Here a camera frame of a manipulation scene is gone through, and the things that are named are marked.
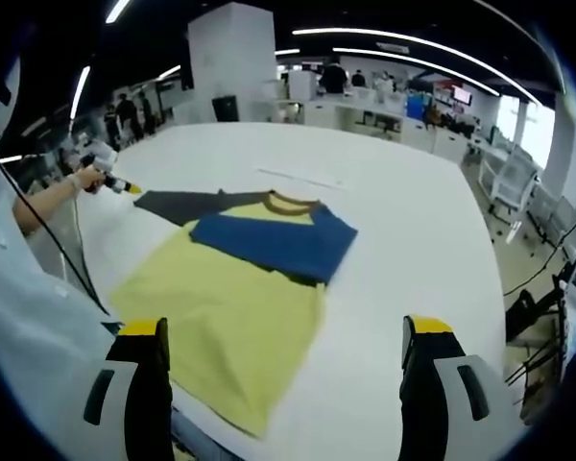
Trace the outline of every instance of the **computer monitor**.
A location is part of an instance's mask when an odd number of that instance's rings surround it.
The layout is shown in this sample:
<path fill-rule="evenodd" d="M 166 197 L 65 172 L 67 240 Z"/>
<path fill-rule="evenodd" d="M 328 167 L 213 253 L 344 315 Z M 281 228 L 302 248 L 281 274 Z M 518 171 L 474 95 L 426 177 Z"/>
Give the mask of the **computer monitor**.
<path fill-rule="evenodd" d="M 471 98 L 472 94 L 469 91 L 465 91 L 464 89 L 453 86 L 452 87 L 452 98 L 459 103 L 463 103 L 467 106 L 471 106 Z"/>

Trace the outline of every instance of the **table surface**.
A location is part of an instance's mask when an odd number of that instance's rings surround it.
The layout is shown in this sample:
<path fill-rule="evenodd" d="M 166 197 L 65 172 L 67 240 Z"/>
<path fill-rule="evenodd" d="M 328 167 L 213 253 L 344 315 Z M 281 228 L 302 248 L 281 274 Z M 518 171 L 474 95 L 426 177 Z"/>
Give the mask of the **table surface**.
<path fill-rule="evenodd" d="M 264 440 L 181 389 L 174 403 L 247 459 L 396 459 L 402 320 L 449 323 L 466 353 L 502 374 L 501 282 L 459 168 L 394 142 L 294 125 L 175 127 L 120 154 L 113 170 L 144 190 L 274 188 L 321 199 L 359 233 L 328 286 L 324 323 Z M 103 190 L 79 198 L 85 257 L 101 297 L 177 228 Z"/>
<path fill-rule="evenodd" d="M 490 154 L 501 161 L 506 161 L 510 154 L 499 147 L 493 147 L 483 136 L 476 134 L 468 141 L 469 145 L 482 149 L 486 154 Z"/>

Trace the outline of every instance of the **curved ceiling light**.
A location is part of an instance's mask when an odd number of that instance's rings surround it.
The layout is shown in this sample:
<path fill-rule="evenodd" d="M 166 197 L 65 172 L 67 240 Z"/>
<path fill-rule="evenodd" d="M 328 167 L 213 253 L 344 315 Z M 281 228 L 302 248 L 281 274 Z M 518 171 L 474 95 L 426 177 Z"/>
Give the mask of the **curved ceiling light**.
<path fill-rule="evenodd" d="M 372 50 L 355 50 L 354 48 L 333 48 L 333 51 L 336 53 L 354 53 L 359 55 L 373 55 L 373 56 L 382 56 L 384 58 L 392 58 L 394 60 L 402 60 L 402 61 L 409 61 L 413 62 L 414 64 L 421 64 L 426 65 L 427 67 L 431 67 L 433 69 L 438 69 L 446 74 L 454 75 L 466 82 L 471 83 L 472 85 L 476 85 L 485 91 L 488 91 L 493 96 L 499 96 L 499 92 L 492 89 L 490 86 L 486 86 L 481 84 L 478 81 L 473 80 L 472 78 L 468 77 L 467 75 L 460 74 L 459 72 L 455 72 L 454 70 L 448 69 L 446 67 L 442 67 L 441 65 L 434 64 L 433 62 L 417 60 L 416 58 L 410 58 L 408 56 L 402 55 L 395 55 L 393 53 L 384 53 L 383 51 L 372 51 Z"/>
<path fill-rule="evenodd" d="M 321 29 L 302 29 L 298 31 L 292 32 L 293 36 L 306 36 L 306 35 L 313 35 L 313 34 L 361 34 L 366 36 L 388 36 L 390 38 L 398 38 L 401 40 L 413 41 L 415 43 L 420 43 L 422 45 L 432 46 L 434 48 L 438 48 L 440 50 L 444 50 L 448 53 L 451 53 L 455 56 L 463 58 L 464 60 L 468 60 L 473 62 L 474 64 L 478 64 L 480 67 L 484 67 L 488 71 L 495 74 L 500 79 L 505 80 L 508 84 L 512 85 L 522 94 L 527 96 L 530 100 L 536 103 L 538 106 L 541 106 L 541 102 L 536 98 L 533 94 L 531 94 L 527 89 L 523 86 L 519 85 L 517 82 L 512 80 L 506 74 L 498 71 L 494 67 L 489 66 L 485 62 L 477 60 L 470 55 L 466 55 L 465 53 L 460 52 L 459 50 L 455 50 L 454 48 L 450 48 L 449 46 L 441 45 L 440 43 L 435 43 L 434 41 L 425 40 L 423 38 L 418 38 L 416 36 L 405 36 L 404 34 L 395 34 L 393 32 L 382 32 L 382 31 L 374 31 L 369 29 L 351 29 L 345 27 L 327 27 Z"/>
<path fill-rule="evenodd" d="M 108 14 L 105 24 L 114 23 L 130 2 L 131 0 L 118 0 L 111 12 Z"/>
<path fill-rule="evenodd" d="M 4 157 L 0 158 L 0 163 L 11 163 L 12 161 L 21 160 L 23 156 L 13 156 L 13 157 Z"/>
<path fill-rule="evenodd" d="M 276 51 L 276 56 L 296 55 L 297 53 L 300 53 L 300 49 L 299 49 L 299 48 L 293 48 L 293 49 L 291 49 L 291 50 L 277 50 L 277 51 Z"/>
<path fill-rule="evenodd" d="M 159 82 L 161 80 L 166 79 L 169 75 L 174 74 L 175 72 L 177 72 L 178 70 L 181 70 L 181 66 L 180 65 L 176 65 L 175 67 L 171 67 L 169 70 L 167 70 L 166 72 L 162 72 L 160 75 L 157 76 L 156 80 Z"/>
<path fill-rule="evenodd" d="M 564 72 L 562 71 L 561 66 L 559 65 L 559 58 L 556 56 L 557 54 L 555 53 L 555 50 L 551 47 L 551 49 L 547 51 L 546 48 L 539 41 L 537 41 L 534 36 L 529 34 L 523 27 L 521 27 L 520 24 L 518 24 L 516 21 L 514 21 L 509 15 L 498 10 L 493 5 L 490 5 L 489 3 L 487 3 L 483 0 L 473 0 L 473 1 L 476 2 L 477 4 L 479 4 L 480 6 L 486 8 L 490 12 L 493 12 L 493 13 L 497 14 L 498 16 L 500 16 L 501 18 L 503 18 L 504 20 L 508 21 L 510 24 L 515 26 L 517 30 L 524 33 L 525 36 L 527 36 L 531 41 L 533 41 L 537 46 L 539 46 L 539 48 L 541 49 L 543 54 L 548 58 L 548 60 L 555 67 L 555 72 L 557 73 L 557 77 L 559 78 L 559 84 L 561 86 L 561 90 L 564 94 L 566 94 Z"/>
<path fill-rule="evenodd" d="M 90 67 L 84 67 L 81 71 L 81 76 L 79 77 L 79 82 L 77 83 L 77 89 L 75 90 L 75 97 L 73 98 L 73 105 L 70 108 L 70 119 L 74 120 L 77 115 L 77 107 L 79 106 L 79 100 L 81 99 L 81 93 L 84 92 L 85 81 L 89 75 Z"/>

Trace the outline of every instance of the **black cable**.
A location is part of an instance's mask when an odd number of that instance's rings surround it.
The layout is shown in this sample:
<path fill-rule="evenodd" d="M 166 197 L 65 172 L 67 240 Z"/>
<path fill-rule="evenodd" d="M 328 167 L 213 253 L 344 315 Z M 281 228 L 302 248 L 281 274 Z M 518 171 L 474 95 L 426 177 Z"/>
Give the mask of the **black cable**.
<path fill-rule="evenodd" d="M 569 237 L 570 234 L 572 234 L 574 232 L 574 230 L 576 229 L 576 223 L 574 224 L 574 226 L 571 227 L 570 230 L 568 230 L 563 237 L 561 237 L 561 239 L 559 240 L 559 243 L 557 244 L 557 246 L 555 246 L 555 248 L 553 249 L 553 253 L 551 253 L 551 255 L 548 257 L 548 259 L 546 259 L 546 262 L 544 262 L 544 265 L 541 266 L 541 268 L 530 278 L 528 278 L 528 280 L 524 281 L 523 283 L 521 283 L 520 285 L 515 286 L 512 290 L 508 291 L 507 293 L 504 293 L 503 296 L 504 298 L 506 296 L 510 296 L 512 295 L 514 292 L 516 292 L 518 289 L 522 288 L 523 286 L 525 286 L 526 284 L 530 283 L 533 279 L 535 279 L 537 276 L 539 276 L 542 272 L 544 272 L 546 270 L 546 266 L 548 266 L 548 263 L 550 262 L 550 260 L 553 258 L 553 256 L 555 255 L 555 253 L 557 252 L 557 250 L 559 250 L 561 248 L 561 246 L 563 245 L 563 243 L 565 242 L 565 240 Z"/>
<path fill-rule="evenodd" d="M 533 365 L 531 365 L 531 367 L 529 368 L 525 368 L 525 370 L 518 375 L 517 377 L 514 378 L 514 380 L 510 383 L 508 383 L 508 386 L 512 386 L 515 382 L 517 382 L 521 377 L 523 377 L 524 375 L 527 375 L 529 372 L 533 372 L 534 370 L 536 370 L 537 368 L 541 367 L 543 364 L 545 364 L 546 362 L 548 362 L 549 360 L 555 358 L 555 356 L 557 355 L 557 348 L 552 349 L 548 352 L 548 354 L 546 354 L 545 356 L 539 358 L 536 362 L 533 363 Z"/>
<path fill-rule="evenodd" d="M 514 370 L 514 371 L 512 372 L 512 374 L 509 375 L 509 376 L 506 378 L 506 383 L 507 383 L 508 381 L 510 381 L 512 378 L 514 378 L 514 377 L 515 377 L 518 373 L 520 373 L 523 369 L 527 368 L 527 367 L 530 365 L 530 363 L 531 363 L 532 361 L 534 361 L 534 360 L 536 359 L 536 357 L 537 357 L 543 350 L 545 350 L 548 346 L 550 346 L 550 344 L 552 344 L 553 341 L 555 341 L 555 340 L 557 340 L 557 339 L 559 339 L 559 336 L 555 336 L 554 338 L 550 338 L 550 339 L 546 340 L 546 342 L 545 342 L 537 351 L 535 351 L 533 355 L 530 355 L 530 356 L 527 358 L 527 360 L 525 360 L 524 362 L 522 362 L 522 365 L 521 365 L 520 367 L 518 367 L 516 370 Z"/>
<path fill-rule="evenodd" d="M 66 262 L 68 262 L 68 265 L 70 266 L 72 271 L 75 273 L 75 276 L 77 276 L 77 279 L 79 279 L 79 282 L 81 283 L 84 290 L 87 292 L 87 295 L 92 299 L 93 302 L 95 302 L 98 305 L 98 307 L 100 307 L 100 309 L 103 312 L 105 312 L 107 315 L 109 315 L 109 313 L 105 310 L 102 303 L 98 299 L 98 296 L 96 295 L 95 290 L 90 290 L 89 287 L 87 286 L 87 284 L 85 283 L 84 278 L 81 276 L 81 274 L 79 273 L 79 271 L 75 267 L 75 264 L 73 263 L 72 259 L 70 259 L 70 256 L 68 255 L 68 253 L 66 252 L 64 247 L 61 245 L 60 240 L 56 237 L 56 235 L 53 233 L 53 231 L 51 229 L 49 229 L 49 226 L 47 225 L 45 220 L 40 217 L 40 215 L 36 212 L 35 208 L 30 204 L 30 202 L 28 202 L 28 199 L 26 199 L 26 196 L 23 194 L 23 192 L 21 192 L 19 187 L 17 187 L 17 184 L 14 183 L 13 179 L 11 178 L 9 173 L 7 173 L 7 171 L 4 169 L 4 166 L 2 166 L 2 164 L 0 164 L 0 171 L 2 171 L 2 174 L 7 179 L 7 181 L 9 182 L 9 184 L 11 185 L 12 189 L 15 191 L 17 196 L 26 205 L 26 207 L 32 212 L 32 214 L 35 216 L 35 218 L 40 223 L 40 225 L 42 227 L 44 227 L 44 229 L 47 231 L 47 233 L 51 236 L 54 243 L 58 246 L 60 253 L 62 253 L 62 255 L 64 256 L 64 259 L 66 259 Z"/>
<path fill-rule="evenodd" d="M 81 226 L 79 225 L 79 208 L 77 206 L 77 199 L 73 200 L 73 207 L 75 213 L 75 225 L 76 225 L 75 227 L 77 228 L 77 235 L 79 236 L 79 245 L 81 246 L 81 263 L 84 266 L 85 276 L 89 280 L 89 288 L 94 292 L 94 296 L 96 297 L 96 299 L 100 301 L 100 296 L 98 296 L 98 292 L 96 291 L 96 287 L 94 286 L 92 277 L 89 274 L 87 263 L 85 262 L 84 237 L 81 234 Z"/>

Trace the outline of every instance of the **white pillar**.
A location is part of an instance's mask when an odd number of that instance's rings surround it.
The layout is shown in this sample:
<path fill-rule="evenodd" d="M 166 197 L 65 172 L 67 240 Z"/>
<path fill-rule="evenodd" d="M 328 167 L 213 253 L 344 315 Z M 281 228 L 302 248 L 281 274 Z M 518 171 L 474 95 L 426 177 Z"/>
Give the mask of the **white pillar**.
<path fill-rule="evenodd" d="M 239 119 L 253 121 L 264 83 L 276 78 L 273 14 L 224 5 L 188 24 L 188 43 L 202 120 L 215 121 L 213 98 L 235 95 Z"/>
<path fill-rule="evenodd" d="M 567 171 L 572 158 L 575 132 L 574 121 L 565 108 L 564 96 L 557 93 L 550 156 L 548 156 L 548 162 L 541 178 L 546 189 L 556 198 L 560 198 L 564 191 Z"/>
<path fill-rule="evenodd" d="M 522 142 L 522 136 L 525 133 L 525 123 L 527 122 L 527 103 L 520 102 L 518 105 L 518 117 L 516 118 L 515 138 L 513 142 L 519 146 Z"/>

